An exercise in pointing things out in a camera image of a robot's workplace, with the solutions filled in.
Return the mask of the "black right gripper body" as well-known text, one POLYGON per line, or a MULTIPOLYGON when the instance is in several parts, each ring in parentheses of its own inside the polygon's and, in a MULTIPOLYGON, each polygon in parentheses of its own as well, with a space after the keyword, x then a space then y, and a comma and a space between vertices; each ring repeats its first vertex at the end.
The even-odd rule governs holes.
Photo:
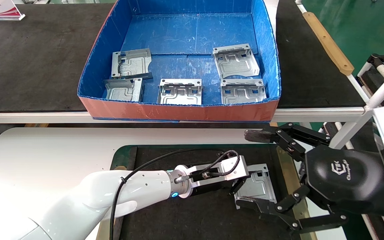
POLYGON ((317 146, 305 154, 309 199, 354 214, 384 217, 384 165, 376 152, 317 146))

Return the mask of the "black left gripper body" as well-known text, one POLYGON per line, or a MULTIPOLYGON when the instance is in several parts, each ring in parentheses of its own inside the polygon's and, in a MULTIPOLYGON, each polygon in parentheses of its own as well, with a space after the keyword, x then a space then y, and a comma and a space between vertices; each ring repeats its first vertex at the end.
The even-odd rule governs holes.
POLYGON ((212 191, 217 191, 220 189, 228 189, 228 195, 230 195, 230 188, 232 185, 237 181, 238 179, 233 179, 233 180, 223 180, 223 181, 218 181, 210 184, 204 184, 202 186, 197 186, 192 188, 191 193, 189 194, 188 197, 196 196, 196 195, 201 195, 205 193, 209 193, 212 191))

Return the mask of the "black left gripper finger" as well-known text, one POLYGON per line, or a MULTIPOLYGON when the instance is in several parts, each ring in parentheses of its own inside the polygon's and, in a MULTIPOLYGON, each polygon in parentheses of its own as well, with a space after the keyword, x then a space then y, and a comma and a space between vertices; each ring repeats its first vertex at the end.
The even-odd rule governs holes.
POLYGON ((328 135, 294 123, 286 123, 279 127, 266 125, 262 130, 246 130, 244 138, 249 142, 275 143, 297 162, 305 160, 305 148, 297 141, 314 147, 329 146, 331 141, 328 135))
POLYGON ((239 189, 245 184, 247 181, 247 178, 240 178, 238 179, 230 188, 229 195, 234 195, 239 191, 239 189))
POLYGON ((236 205, 241 208, 253 209, 262 215, 278 217, 291 233, 297 234, 338 228, 347 223, 346 214, 337 210, 334 211, 328 204, 326 207, 329 214, 324 216, 296 219, 285 214, 310 193, 312 190, 307 185, 302 185, 279 203, 255 197, 239 197, 236 200, 236 205))

